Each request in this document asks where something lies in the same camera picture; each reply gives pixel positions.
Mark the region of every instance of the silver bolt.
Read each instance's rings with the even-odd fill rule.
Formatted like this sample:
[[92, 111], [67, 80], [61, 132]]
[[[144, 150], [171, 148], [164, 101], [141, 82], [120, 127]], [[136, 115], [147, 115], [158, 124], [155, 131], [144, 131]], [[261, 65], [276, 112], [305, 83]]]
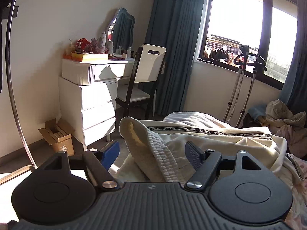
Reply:
[[102, 186], [106, 189], [113, 189], [118, 186], [118, 183], [115, 181], [105, 181]]
[[200, 182], [188, 182], [187, 187], [189, 189], [199, 189], [202, 186]]

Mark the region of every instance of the mirror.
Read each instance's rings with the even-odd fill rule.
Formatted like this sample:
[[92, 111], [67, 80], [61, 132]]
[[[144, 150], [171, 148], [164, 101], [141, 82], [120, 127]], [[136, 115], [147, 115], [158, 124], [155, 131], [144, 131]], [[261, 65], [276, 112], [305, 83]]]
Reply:
[[113, 53], [119, 46], [122, 46], [122, 49], [125, 50], [132, 46], [134, 23], [135, 18], [126, 9], [122, 7], [117, 11], [106, 30], [108, 32], [108, 43], [110, 44], [113, 41]]

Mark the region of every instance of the mirror frame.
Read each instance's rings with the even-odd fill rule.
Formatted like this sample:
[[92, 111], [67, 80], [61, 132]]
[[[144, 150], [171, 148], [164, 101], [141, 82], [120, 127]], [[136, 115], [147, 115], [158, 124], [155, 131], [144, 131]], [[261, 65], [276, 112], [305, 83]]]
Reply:
[[[106, 33], [107, 34], [109, 33], [109, 29], [110, 29], [113, 21], [116, 19], [117, 15], [118, 15], [118, 13], [119, 13], [119, 11], [121, 9], [123, 10], [123, 13], [128, 17], [128, 19], [132, 20], [132, 27], [131, 27], [131, 31], [130, 31], [131, 37], [130, 37], [130, 43], [129, 43], [129, 46], [132, 46], [132, 43], [133, 43], [133, 29], [134, 29], [134, 24], [135, 24], [135, 18], [134, 18], [134, 16], [130, 15], [129, 12], [125, 8], [121, 7], [120, 9], [117, 10], [117, 12], [115, 13], [114, 18], [112, 19], [112, 21], [110, 22], [110, 24], [106, 28]], [[107, 44], [108, 44], [108, 47], [109, 47], [110, 46], [109, 44], [110, 44], [111, 41], [108, 40], [108, 35], [107, 35], [107, 42], [108, 42]]]

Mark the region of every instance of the white vanity desk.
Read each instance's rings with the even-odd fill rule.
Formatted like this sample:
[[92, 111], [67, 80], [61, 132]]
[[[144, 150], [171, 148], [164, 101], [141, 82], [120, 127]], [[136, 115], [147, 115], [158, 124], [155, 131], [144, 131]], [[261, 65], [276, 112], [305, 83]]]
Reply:
[[134, 59], [81, 63], [62, 60], [59, 77], [61, 117], [76, 130], [84, 151], [115, 130], [117, 85], [131, 76]]

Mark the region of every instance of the window pane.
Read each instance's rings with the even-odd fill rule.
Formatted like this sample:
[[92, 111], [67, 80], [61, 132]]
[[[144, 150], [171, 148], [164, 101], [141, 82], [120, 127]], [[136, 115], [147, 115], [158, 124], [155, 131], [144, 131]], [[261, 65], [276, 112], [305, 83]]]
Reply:
[[213, 0], [204, 56], [210, 56], [212, 48], [224, 49], [230, 56], [221, 61], [233, 65], [231, 59], [241, 54], [239, 45], [248, 44], [258, 53], [262, 15], [263, 0]]
[[296, 39], [297, 6], [273, 0], [272, 31], [266, 75], [285, 83]]

